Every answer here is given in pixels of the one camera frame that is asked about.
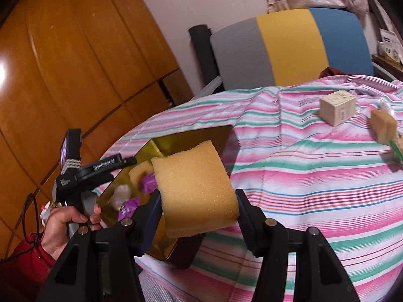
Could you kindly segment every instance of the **box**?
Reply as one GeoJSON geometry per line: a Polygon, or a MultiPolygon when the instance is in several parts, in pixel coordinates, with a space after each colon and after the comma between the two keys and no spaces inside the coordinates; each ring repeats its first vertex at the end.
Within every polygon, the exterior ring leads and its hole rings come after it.
{"type": "Polygon", "coordinates": [[[398,39],[393,32],[381,29],[382,42],[385,48],[385,58],[396,62],[400,65],[400,57],[398,54],[398,39]]]}
{"type": "Polygon", "coordinates": [[[339,90],[320,98],[319,117],[333,127],[355,115],[355,96],[339,90]]]}

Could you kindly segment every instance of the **small screen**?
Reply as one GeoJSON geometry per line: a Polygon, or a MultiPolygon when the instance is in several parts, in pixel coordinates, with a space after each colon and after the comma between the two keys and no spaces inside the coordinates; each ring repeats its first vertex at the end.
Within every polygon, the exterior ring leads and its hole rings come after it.
{"type": "Polygon", "coordinates": [[[63,169],[66,159],[67,159],[67,137],[64,138],[64,142],[60,150],[60,168],[63,169]]]}

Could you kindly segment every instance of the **chair backrest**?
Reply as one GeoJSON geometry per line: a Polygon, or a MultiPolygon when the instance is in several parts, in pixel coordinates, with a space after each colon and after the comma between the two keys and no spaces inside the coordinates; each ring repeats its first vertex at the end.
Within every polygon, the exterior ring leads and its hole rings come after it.
{"type": "Polygon", "coordinates": [[[210,41],[226,90],[299,84],[326,67],[374,74],[362,26],[343,10],[274,12],[223,28],[210,41]]]}

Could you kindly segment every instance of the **gray panel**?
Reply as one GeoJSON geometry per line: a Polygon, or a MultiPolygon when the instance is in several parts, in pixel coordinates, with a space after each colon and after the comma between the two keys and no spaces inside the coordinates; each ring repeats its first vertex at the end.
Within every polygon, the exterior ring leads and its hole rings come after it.
{"type": "Polygon", "coordinates": [[[210,41],[225,90],[275,85],[255,18],[219,30],[210,41]]]}

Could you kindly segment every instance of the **cable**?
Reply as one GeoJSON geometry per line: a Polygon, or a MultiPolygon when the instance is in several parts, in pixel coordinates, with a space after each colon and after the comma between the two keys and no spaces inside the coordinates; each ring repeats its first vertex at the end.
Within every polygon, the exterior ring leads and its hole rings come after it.
{"type": "Polygon", "coordinates": [[[14,260],[20,256],[22,256],[23,254],[29,253],[33,250],[33,248],[35,246],[37,246],[40,238],[41,238],[41,234],[39,233],[39,215],[38,215],[38,205],[36,203],[36,198],[35,198],[35,194],[30,193],[28,194],[27,198],[25,199],[24,202],[24,208],[23,208],[23,219],[22,219],[22,223],[23,223],[23,233],[24,233],[24,239],[28,244],[32,244],[32,246],[29,249],[26,249],[25,251],[19,252],[17,254],[14,254],[8,258],[5,259],[1,259],[0,260],[0,265],[3,263],[7,263],[11,260],[14,260]],[[36,218],[36,237],[33,241],[28,240],[27,238],[27,230],[25,228],[25,216],[27,214],[27,210],[29,208],[29,206],[31,205],[31,203],[33,202],[34,207],[35,207],[35,218],[36,218]]]}

